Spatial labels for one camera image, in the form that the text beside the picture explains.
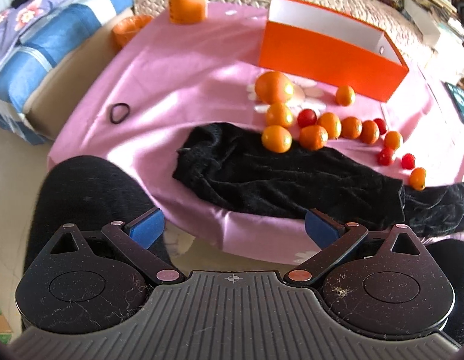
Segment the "small orange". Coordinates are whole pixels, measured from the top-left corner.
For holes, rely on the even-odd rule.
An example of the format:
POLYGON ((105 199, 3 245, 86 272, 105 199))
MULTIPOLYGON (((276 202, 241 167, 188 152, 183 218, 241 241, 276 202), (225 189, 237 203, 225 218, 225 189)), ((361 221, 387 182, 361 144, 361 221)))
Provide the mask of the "small orange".
POLYGON ((423 167, 416 167, 409 175, 408 185, 417 190, 422 191, 426 187, 426 170, 423 167))
POLYGON ((366 120, 362 123, 362 130, 359 136, 361 142, 366 145, 373 145, 380 137, 378 125, 373 120, 366 120))
POLYGON ((262 145, 273 153, 285 153, 292 145, 292 135, 280 125, 270 125, 264 129, 261 136, 262 145))
POLYGON ((384 146, 390 150, 396 151, 403 144, 403 136, 398 131, 389 131, 384 137, 384 146))
POLYGON ((323 127, 329 139, 338 139, 341 136, 342 124, 337 115, 332 112, 326 112, 319 117, 317 124, 323 127))
POLYGON ((348 116, 341 120, 341 137, 349 140, 358 139, 362 133, 362 121, 354 116, 348 116))
POLYGON ((320 150, 327 141, 327 130, 320 125, 310 125, 299 132, 299 144, 307 150, 320 150))
POLYGON ((335 93, 335 102, 342 107, 351 106, 356 100, 356 93, 349 85, 343 85, 337 88, 335 93))
POLYGON ((276 102, 267 109, 265 122, 267 126, 277 125, 289 128, 294 123, 294 115, 285 103, 276 102))

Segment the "blue striped bedding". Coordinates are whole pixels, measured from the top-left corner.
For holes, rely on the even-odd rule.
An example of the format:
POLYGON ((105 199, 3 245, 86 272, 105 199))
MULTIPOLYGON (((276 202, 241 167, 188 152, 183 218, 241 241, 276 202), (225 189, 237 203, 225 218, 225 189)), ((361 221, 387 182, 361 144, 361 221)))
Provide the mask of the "blue striped bedding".
POLYGON ((31 145, 55 139, 118 54, 112 28, 133 14, 134 5, 66 0, 31 25, 0 62, 0 128, 31 145))

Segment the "pink flower tablecloth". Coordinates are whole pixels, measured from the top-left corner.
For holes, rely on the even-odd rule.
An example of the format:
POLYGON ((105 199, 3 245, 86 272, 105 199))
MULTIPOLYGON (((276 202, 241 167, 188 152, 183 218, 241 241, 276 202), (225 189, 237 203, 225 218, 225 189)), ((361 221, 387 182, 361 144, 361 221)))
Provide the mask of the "pink flower tablecloth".
MULTIPOLYGON (((181 230, 242 257, 293 264, 315 252, 303 219, 228 211, 197 197, 172 176, 177 151, 199 125, 227 122, 261 133, 263 104, 252 86, 267 13, 262 8, 213 3, 200 24, 172 24, 162 14, 108 65, 83 97, 49 153, 55 167, 93 155, 122 168, 181 230)), ((358 97, 335 102, 335 88, 296 78, 300 99, 340 118, 386 120, 426 170, 429 185, 464 180, 464 127, 450 102, 439 105, 431 82, 413 68, 388 102, 358 97)))

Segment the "red cherry tomato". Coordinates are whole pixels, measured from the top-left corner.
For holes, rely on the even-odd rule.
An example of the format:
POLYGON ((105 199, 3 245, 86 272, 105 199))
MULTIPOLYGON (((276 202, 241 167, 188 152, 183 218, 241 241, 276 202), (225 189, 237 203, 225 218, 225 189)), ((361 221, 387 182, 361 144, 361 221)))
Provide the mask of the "red cherry tomato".
POLYGON ((387 123, 384 119, 376 118, 374 119, 375 124, 378 126, 379 135, 384 136, 387 131, 387 123))
POLYGON ((297 125, 300 129, 315 125, 317 114, 312 109, 304 109, 297 115, 297 125))
POLYGON ((404 170, 414 170, 416 167, 416 158, 413 154, 404 154, 401 158, 400 165, 404 170))
POLYGON ((394 155, 395 151, 389 147, 384 147, 378 154, 377 154, 377 163, 380 166, 388 167, 393 164, 394 162, 394 155))

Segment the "large orange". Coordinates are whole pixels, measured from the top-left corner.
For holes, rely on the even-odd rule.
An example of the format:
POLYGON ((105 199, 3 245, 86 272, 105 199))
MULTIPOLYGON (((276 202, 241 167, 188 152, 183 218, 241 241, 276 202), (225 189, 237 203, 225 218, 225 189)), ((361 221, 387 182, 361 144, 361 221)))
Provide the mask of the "large orange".
POLYGON ((291 100, 294 91, 294 84, 282 72, 264 72, 255 82, 256 96, 267 104, 286 103, 291 100))

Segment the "teal book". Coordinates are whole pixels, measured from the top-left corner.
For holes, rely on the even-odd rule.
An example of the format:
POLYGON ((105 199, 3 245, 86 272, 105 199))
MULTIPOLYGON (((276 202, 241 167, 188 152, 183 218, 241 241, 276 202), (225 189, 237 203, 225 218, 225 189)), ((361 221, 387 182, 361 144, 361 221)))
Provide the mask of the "teal book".
POLYGON ((444 82, 444 88, 453 102, 460 121, 464 124, 464 89, 448 82, 444 82))

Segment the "orange cardboard box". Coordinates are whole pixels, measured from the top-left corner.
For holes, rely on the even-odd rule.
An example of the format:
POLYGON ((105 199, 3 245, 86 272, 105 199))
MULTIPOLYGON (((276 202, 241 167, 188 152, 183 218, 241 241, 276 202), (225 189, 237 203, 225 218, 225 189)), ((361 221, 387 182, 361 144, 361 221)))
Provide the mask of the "orange cardboard box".
POLYGON ((259 66, 387 102, 409 73, 391 38, 350 15, 302 0, 271 0, 259 66))

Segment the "small orange bowl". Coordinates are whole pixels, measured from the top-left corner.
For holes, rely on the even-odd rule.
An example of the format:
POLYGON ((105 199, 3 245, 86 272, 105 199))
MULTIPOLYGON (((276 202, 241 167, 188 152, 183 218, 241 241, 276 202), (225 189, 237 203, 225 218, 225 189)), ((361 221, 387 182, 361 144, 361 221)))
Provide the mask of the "small orange bowl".
POLYGON ((153 17, 148 15, 135 15, 120 20, 112 28, 113 38, 117 47, 125 47, 152 19, 153 17))

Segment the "black velvet cloth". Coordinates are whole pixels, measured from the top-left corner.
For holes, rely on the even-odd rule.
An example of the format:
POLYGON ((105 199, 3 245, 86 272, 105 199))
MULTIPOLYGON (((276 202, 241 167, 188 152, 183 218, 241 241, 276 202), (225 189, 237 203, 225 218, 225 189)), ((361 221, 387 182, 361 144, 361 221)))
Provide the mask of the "black velvet cloth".
POLYGON ((332 148, 294 142, 275 154, 259 133, 228 123, 195 127, 177 153, 174 179, 228 211, 302 219, 317 209, 370 230, 408 224, 426 238, 464 231, 464 182, 416 191, 332 148))

